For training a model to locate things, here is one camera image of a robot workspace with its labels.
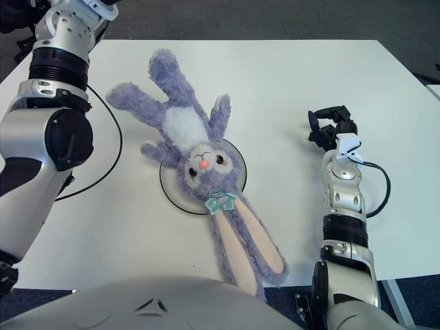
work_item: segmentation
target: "black cable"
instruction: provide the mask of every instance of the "black cable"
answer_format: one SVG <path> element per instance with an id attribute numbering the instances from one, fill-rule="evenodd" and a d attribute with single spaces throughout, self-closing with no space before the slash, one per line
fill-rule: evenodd
<path id="1" fill-rule="evenodd" d="M 375 215 L 378 215 L 379 212 L 382 211 L 384 209 L 385 205 L 388 203 L 388 199 L 390 198 L 390 194 L 391 194 L 391 180 L 390 180 L 390 177 L 388 176 L 388 174 L 386 174 L 385 170 L 382 167 L 380 167 L 379 165 L 377 165 L 377 164 L 374 164 L 374 163 L 371 163 L 371 162 L 362 162 L 362 163 L 361 162 L 357 162 L 354 159 L 351 159 L 350 157 L 348 157 L 348 159 L 351 160 L 353 163 L 356 163 L 356 164 L 361 164 L 361 165 L 365 165 L 365 166 L 368 166 L 368 167 L 377 168 L 385 176 L 385 180 L 386 180 L 386 194 L 385 194 L 385 198 L 382 201 L 382 203 L 374 211 L 366 214 L 367 218 L 374 217 Z"/>
<path id="2" fill-rule="evenodd" d="M 72 194 L 68 194 L 62 197 L 59 197 L 57 199 L 55 199 L 55 201 L 60 201 L 62 199 L 66 199 L 72 196 L 75 196 L 77 194 L 83 193 L 86 190 L 89 190 L 90 188 L 96 186 L 97 184 L 99 184 L 103 179 L 105 179 L 107 177 L 107 175 L 110 174 L 110 172 L 115 168 L 116 164 L 119 162 L 119 158 L 121 156 L 121 152 L 122 152 L 122 132 L 121 132 L 121 128 L 119 126 L 118 121 L 115 118 L 115 115 L 113 115 L 113 112 L 111 112 L 109 106 L 107 105 L 107 103 L 98 95 L 98 93 L 95 92 L 95 90 L 93 88 L 91 88 L 89 85 L 87 85 L 87 88 L 90 89 L 93 94 L 96 95 L 97 98 L 99 98 L 99 100 L 103 103 L 103 105 L 107 108 L 107 111 L 110 113 L 110 116 L 113 118 L 113 121 L 115 122 L 116 127 L 118 128 L 118 133 L 119 133 L 119 151 L 118 151 L 118 156 L 116 156 L 115 161 L 113 162 L 113 165 L 111 165 L 111 167 L 109 168 L 109 170 L 102 176 L 100 177 L 98 180 L 96 180 L 94 183 L 88 185 L 87 187 L 78 190 L 76 192 L 73 192 Z"/>

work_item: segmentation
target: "gray carpet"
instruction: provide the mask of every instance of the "gray carpet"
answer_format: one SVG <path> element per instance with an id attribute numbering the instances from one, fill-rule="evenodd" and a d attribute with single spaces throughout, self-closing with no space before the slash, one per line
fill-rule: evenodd
<path id="1" fill-rule="evenodd" d="M 108 39 L 377 39 L 410 71 L 440 79 L 440 0 L 125 0 L 119 9 Z M 0 81 L 14 69 L 15 41 L 27 36 L 0 35 Z M 440 276 L 398 283 L 416 324 L 440 328 Z M 308 289 L 267 289 L 268 303 L 303 325 L 293 296 Z M 2 300 L 0 318 L 68 293 L 16 290 Z"/>

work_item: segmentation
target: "green bow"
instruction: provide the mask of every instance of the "green bow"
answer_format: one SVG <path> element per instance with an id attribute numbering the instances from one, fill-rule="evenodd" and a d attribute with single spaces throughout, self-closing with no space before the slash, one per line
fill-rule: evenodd
<path id="1" fill-rule="evenodd" d="M 209 196 L 205 206 L 209 209 L 211 215 L 216 215 L 221 210 L 235 210 L 234 199 L 237 199 L 237 196 L 233 194 L 216 192 Z"/>

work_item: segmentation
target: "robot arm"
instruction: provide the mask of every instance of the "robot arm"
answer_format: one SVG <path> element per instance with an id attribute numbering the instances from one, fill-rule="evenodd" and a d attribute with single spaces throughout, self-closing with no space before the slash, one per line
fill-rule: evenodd
<path id="1" fill-rule="evenodd" d="M 107 3 L 52 1 L 36 26 L 29 79 L 0 123 L 2 296 L 17 281 L 12 265 L 25 256 L 56 196 L 74 179 L 72 168 L 93 151 L 85 117 L 88 53 L 102 36 L 97 31 L 118 15 Z"/>
<path id="2" fill-rule="evenodd" d="M 333 119 L 337 126 L 320 129 L 318 118 Z M 358 128 L 344 106 L 309 112 L 309 123 L 309 140 L 327 151 L 321 166 L 324 239 L 322 260 L 314 270 L 311 300 L 297 296 L 299 310 L 310 330 L 325 326 L 329 330 L 401 329 L 380 310 L 373 253 L 366 233 L 366 218 L 377 213 L 366 213 L 359 188 L 364 162 L 358 154 L 362 144 Z"/>

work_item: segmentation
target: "purple plush rabbit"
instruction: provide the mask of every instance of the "purple plush rabbit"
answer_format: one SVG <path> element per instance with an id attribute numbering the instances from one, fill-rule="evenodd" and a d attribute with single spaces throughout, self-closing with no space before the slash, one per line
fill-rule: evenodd
<path id="1" fill-rule="evenodd" d="M 210 119 L 165 49 L 150 60 L 151 79 L 168 96 L 160 103 L 131 83 L 118 85 L 107 96 L 115 108 L 129 111 L 155 127 L 164 142 L 144 143 L 141 152 L 177 168 L 182 190 L 201 200 L 210 211 L 223 275 L 242 290 L 264 300 L 262 279 L 280 284 L 286 264 L 278 248 L 237 188 L 243 171 L 232 148 L 221 143 L 230 116 L 230 99 L 220 96 Z"/>

